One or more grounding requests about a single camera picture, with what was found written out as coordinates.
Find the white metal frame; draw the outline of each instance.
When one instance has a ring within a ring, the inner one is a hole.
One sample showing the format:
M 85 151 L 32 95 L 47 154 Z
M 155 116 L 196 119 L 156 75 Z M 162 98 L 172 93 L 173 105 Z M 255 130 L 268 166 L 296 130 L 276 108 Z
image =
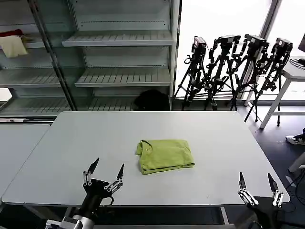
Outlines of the white metal frame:
M 287 91 L 289 85 L 291 82 L 305 82 L 305 77 L 302 78 L 291 78 L 289 75 L 284 74 L 284 77 L 286 77 L 286 81 L 284 85 L 282 86 L 281 90 L 278 93 L 278 96 L 272 103 L 266 117 L 262 121 L 262 124 L 260 125 L 261 129 L 264 129 L 269 122 L 271 116 L 273 115 L 305 115 L 305 112 L 280 112 L 280 111 L 275 111 L 275 109 L 278 107 L 279 103 L 282 100 L 282 97 L 284 96 L 285 92 Z

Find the towel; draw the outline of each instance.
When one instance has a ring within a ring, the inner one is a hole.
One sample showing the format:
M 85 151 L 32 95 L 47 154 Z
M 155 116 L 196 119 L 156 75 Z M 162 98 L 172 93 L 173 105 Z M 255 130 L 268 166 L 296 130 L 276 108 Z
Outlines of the towel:
M 8 58 L 28 54 L 19 36 L 0 37 L 0 46 Z
M 142 174 L 151 174 L 195 165 L 184 140 L 141 140 L 137 147 Z

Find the white side table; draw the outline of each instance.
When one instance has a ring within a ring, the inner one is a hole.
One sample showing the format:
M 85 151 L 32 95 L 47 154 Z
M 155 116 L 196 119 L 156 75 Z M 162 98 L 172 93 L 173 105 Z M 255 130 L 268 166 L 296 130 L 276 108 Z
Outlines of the white side table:
M 281 111 L 275 111 L 279 103 L 281 102 L 281 99 L 283 95 L 285 94 L 286 90 L 288 89 L 291 82 L 305 82 L 305 70 L 299 69 L 292 65 L 290 62 L 287 63 L 285 68 L 282 70 L 282 74 L 284 77 L 286 77 L 286 81 L 284 85 L 282 86 L 281 90 L 279 91 L 278 96 L 272 103 L 266 117 L 262 121 L 262 124 L 260 125 L 261 129 L 264 129 L 270 120 L 271 116 L 273 115 L 305 115 L 305 112 L 281 112 Z

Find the white table leg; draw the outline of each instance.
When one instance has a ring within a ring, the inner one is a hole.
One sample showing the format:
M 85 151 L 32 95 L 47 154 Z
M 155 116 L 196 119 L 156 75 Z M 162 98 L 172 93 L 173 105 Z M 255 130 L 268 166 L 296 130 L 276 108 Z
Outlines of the white table leg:
M 247 98 L 246 98 L 246 101 L 244 102 L 244 105 L 245 105 L 245 106 L 248 106 L 248 105 L 249 105 L 249 102 L 250 102 L 250 99 L 251 99 L 253 93 L 254 93 L 254 92 L 249 92 L 249 94 L 248 94 L 248 96 L 247 96 Z
M 305 164 L 305 152 L 288 168 L 289 172 L 294 173 L 301 165 Z
M 266 125 L 269 122 L 271 116 L 273 115 L 275 109 L 277 108 L 278 104 L 281 102 L 281 99 L 282 99 L 283 95 L 285 94 L 286 90 L 288 89 L 290 83 L 291 83 L 291 80 L 286 79 L 284 85 L 282 86 L 282 89 L 279 91 L 278 96 L 276 97 L 276 99 L 272 103 L 265 119 L 263 120 L 263 122 L 260 126 L 261 129 L 264 129 L 266 127 Z

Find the floor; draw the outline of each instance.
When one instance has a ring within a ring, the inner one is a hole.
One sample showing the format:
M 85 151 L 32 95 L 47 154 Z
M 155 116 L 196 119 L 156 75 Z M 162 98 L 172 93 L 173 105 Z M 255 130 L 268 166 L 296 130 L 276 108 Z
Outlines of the floor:
M 219 110 L 227 110 L 223 103 L 219 103 Z M 174 110 L 180 110 L 180 101 L 173 103 Z M 285 107 L 284 109 L 302 110 L 302 107 Z M 202 110 L 202 101 L 195 101 L 187 110 Z M 239 106 L 241 116 L 246 116 L 247 108 Z M 264 117 L 268 106 L 259 106 L 259 116 Z M 247 121 L 249 129 L 266 154 L 278 176 L 285 186 L 289 184 L 286 176 L 294 179 L 294 175 L 288 172 L 291 163 L 305 151 L 305 146 L 293 146 L 285 142 L 286 135 L 295 135 L 305 127 L 305 118 L 302 116 L 281 117 L 280 127 L 276 126 L 277 117 L 272 117 L 265 130 L 259 129 L 259 123 L 255 123 L 251 115 Z M 301 184 L 298 195 L 302 196 L 305 184 Z M 292 211 L 282 214 L 280 217 L 286 221 L 305 224 L 305 206 L 302 206 L 295 197 L 291 196 L 291 203 L 283 206 L 283 210 Z M 225 206 L 230 223 L 235 223 L 239 216 L 246 210 L 245 206 Z M 52 208 L 58 215 L 63 216 L 65 208 Z M 224 223 L 219 208 L 102 208 L 99 224 L 115 225 L 198 225 Z M 6 206 L 0 213 L 0 225 L 8 229 L 44 228 L 45 220 L 37 218 L 22 206 Z

